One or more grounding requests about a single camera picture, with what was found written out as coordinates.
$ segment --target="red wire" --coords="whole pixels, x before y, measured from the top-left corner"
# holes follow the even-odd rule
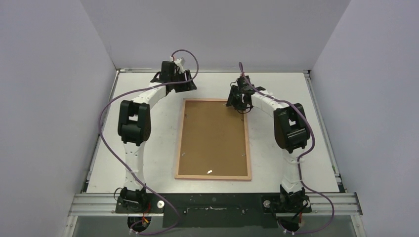
[[[141,223],[142,223],[142,224],[144,223],[144,220],[145,220],[145,214],[147,214],[147,213],[150,211],[150,209],[151,209],[151,203],[149,203],[149,204],[148,204],[148,209],[147,209],[147,211],[145,211],[145,212],[143,213],[143,219],[141,220]]]

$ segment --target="cable connector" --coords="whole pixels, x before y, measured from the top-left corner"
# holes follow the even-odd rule
[[[179,67],[179,72],[180,73],[184,73],[185,72],[185,69],[183,69],[183,64],[185,64],[185,59],[178,58],[178,59],[174,60],[173,62],[176,64],[176,66]]]

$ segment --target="white table surface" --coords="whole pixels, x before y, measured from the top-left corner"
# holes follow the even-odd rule
[[[338,192],[330,156],[303,73],[249,73],[255,86],[262,86],[278,99],[301,103],[316,137],[316,147],[301,165],[305,183],[320,192]],[[154,73],[122,73],[115,93],[144,88]],[[160,100],[151,110],[151,136],[144,152],[147,185],[158,193],[267,193],[279,192],[282,180],[282,149],[275,142],[273,119],[254,108],[248,113],[251,181],[175,180],[179,118],[183,98],[227,98],[230,82],[238,73],[199,73],[194,80],[198,90],[175,93]],[[131,100],[139,93],[123,99]],[[120,102],[111,105],[103,134],[115,152],[125,159],[123,143],[117,133]],[[123,187],[125,169],[99,141],[88,193],[113,193]]]

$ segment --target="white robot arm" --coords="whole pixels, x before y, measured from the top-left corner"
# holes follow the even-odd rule
[[[139,96],[135,97],[132,102],[136,104],[145,103],[149,105],[150,109],[152,109],[159,100],[166,96],[165,86],[155,87],[159,84],[161,83],[151,82],[148,87],[154,87],[154,89],[141,93]],[[145,183],[143,165],[144,146],[146,143],[146,141],[143,141],[139,146],[132,142],[124,143],[126,163],[143,183]],[[143,186],[134,179],[128,170],[126,170],[125,174],[124,187],[128,190],[141,190],[143,188]]]
[[[260,92],[266,95],[269,94],[266,90],[262,90]],[[252,105],[254,107],[261,109],[262,111],[270,115],[272,118],[274,117],[274,111],[276,111],[277,109],[284,109],[288,107],[287,105],[275,102],[274,100],[258,93],[251,95],[251,98]],[[284,151],[283,158],[284,162],[282,167],[284,176],[281,182],[282,188],[284,188],[284,190],[287,193],[298,192],[302,189],[303,186],[301,184],[298,174],[297,155],[289,153],[288,151]]]
[[[126,163],[138,179],[144,179],[144,147],[151,133],[150,110],[173,89],[176,92],[196,90],[189,70],[184,70],[183,58],[164,61],[161,72],[151,80],[149,90],[133,100],[123,100],[120,106],[118,134],[124,143]],[[148,205],[145,188],[126,170],[124,188],[120,192],[124,206],[142,211]]]
[[[264,95],[255,93],[255,91],[247,85],[246,79],[240,77],[237,79],[237,86],[232,85],[230,95],[226,106],[233,106],[236,110],[245,111],[257,107],[270,115],[274,119],[275,140],[277,144],[285,149],[283,152],[283,178],[281,182],[281,190],[287,194],[295,194],[304,188],[301,184],[298,172],[297,155],[293,154],[295,149],[302,151],[296,152],[301,154],[310,138],[308,129],[296,112],[286,104],[278,103],[272,98],[268,98],[268,91],[263,87],[257,89]],[[301,104],[295,106],[304,115],[304,109]]]

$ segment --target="white wall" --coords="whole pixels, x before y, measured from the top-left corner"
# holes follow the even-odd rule
[[[352,0],[311,77],[367,234],[418,236],[419,1]]]
[[[0,3],[0,236],[61,235],[115,68],[78,0]]]
[[[202,68],[311,69],[350,0],[81,0],[117,68],[178,48]]]

